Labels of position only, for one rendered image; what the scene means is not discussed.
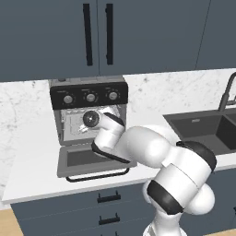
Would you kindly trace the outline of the grey toaster oven door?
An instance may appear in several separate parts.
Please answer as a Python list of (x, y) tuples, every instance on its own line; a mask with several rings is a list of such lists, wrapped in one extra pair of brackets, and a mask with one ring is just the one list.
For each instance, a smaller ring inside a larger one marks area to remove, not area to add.
[(135, 161), (128, 164), (99, 156), (91, 150), (90, 144), (61, 147), (57, 167), (59, 178), (95, 172), (133, 168)]

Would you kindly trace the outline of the dark blue drawer front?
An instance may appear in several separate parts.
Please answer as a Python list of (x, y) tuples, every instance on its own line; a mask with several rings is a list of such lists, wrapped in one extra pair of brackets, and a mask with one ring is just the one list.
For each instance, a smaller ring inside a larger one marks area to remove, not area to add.
[[(116, 223), (99, 225), (102, 218), (120, 217)], [(143, 220), (147, 226), (154, 217), (154, 209), (140, 200), (107, 206), (97, 206), (46, 217), (20, 219), (18, 221), (24, 236), (53, 236), (79, 230), (90, 230), (99, 226)]]
[(142, 236), (145, 229), (143, 220), (99, 226), (90, 230), (79, 230), (53, 236)]
[[(85, 192), (72, 195), (61, 195), (56, 197), (44, 198), (40, 200), (27, 201), (12, 204), (11, 207), (19, 219), (44, 217), (53, 214), (66, 213), (69, 211), (103, 207), (112, 204), (134, 202), (140, 200), (147, 204), (142, 193), (143, 184), (132, 184), (127, 186), (102, 189), (98, 191)], [(97, 198), (101, 196), (114, 195), (115, 191), (121, 195), (120, 200), (99, 203)]]

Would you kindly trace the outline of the dark grey sink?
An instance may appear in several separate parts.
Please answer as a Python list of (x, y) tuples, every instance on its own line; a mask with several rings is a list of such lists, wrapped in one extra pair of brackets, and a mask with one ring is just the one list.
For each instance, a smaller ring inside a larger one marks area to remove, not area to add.
[(164, 119), (182, 141), (200, 142), (215, 155), (236, 152), (236, 108), (165, 114)]

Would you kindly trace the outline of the dark blue wall cupboard door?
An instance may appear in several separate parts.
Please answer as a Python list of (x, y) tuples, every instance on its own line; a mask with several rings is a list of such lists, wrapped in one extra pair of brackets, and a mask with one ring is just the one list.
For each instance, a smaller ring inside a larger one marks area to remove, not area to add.
[[(92, 66), (83, 4), (90, 7)], [(0, 0), (0, 82), (98, 73), (96, 0)]]
[[(113, 64), (107, 65), (106, 5), (113, 4)], [(195, 69), (210, 0), (97, 0), (105, 76)]]
[(196, 68), (236, 67), (236, 0), (211, 0)]

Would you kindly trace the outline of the dark blue base cupboard door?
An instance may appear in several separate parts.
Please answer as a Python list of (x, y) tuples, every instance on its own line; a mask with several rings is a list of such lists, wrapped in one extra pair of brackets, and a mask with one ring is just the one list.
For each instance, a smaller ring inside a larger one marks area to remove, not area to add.
[(201, 216), (184, 214), (181, 226), (188, 236), (236, 229), (236, 169), (216, 171), (207, 180), (215, 194), (213, 209)]

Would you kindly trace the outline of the black toaster oven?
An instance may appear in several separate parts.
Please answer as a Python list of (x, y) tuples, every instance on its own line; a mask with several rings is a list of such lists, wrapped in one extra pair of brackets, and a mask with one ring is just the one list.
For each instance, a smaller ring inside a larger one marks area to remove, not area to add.
[[(61, 146), (90, 143), (99, 132), (100, 113), (112, 113), (126, 124), (128, 85), (122, 76), (52, 79), (49, 84)], [(109, 99), (112, 91), (118, 93), (116, 100)], [(89, 93), (96, 96), (93, 102), (86, 100)], [(72, 103), (64, 103), (66, 95), (73, 97)]]

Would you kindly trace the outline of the dark grey tap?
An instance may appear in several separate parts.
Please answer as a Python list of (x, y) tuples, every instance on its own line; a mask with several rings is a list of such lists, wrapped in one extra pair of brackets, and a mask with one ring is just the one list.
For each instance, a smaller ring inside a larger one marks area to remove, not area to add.
[(227, 87), (226, 87), (225, 92), (223, 93), (223, 95), (221, 97), (221, 100), (220, 100), (220, 103), (219, 103), (219, 106), (218, 106), (218, 110), (220, 112), (223, 112), (227, 106), (236, 104), (236, 96), (234, 97), (233, 100), (229, 100), (230, 88), (232, 86), (232, 83), (233, 83), (233, 80), (234, 80), (235, 77), (236, 77), (236, 72), (232, 73), (230, 78), (229, 78)]

